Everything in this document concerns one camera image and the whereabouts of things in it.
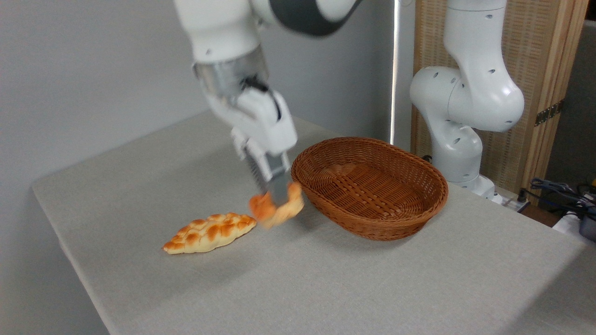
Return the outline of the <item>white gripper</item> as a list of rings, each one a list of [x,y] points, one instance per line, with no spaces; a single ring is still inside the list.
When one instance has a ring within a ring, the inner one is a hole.
[[[288,169],[282,153],[297,142],[289,108],[277,91],[266,93],[249,87],[236,97],[221,97],[204,89],[206,100],[214,114],[230,125],[230,136],[237,155],[246,161],[260,193],[270,193],[275,206],[289,201]],[[262,167],[251,150],[251,141],[265,152]]]

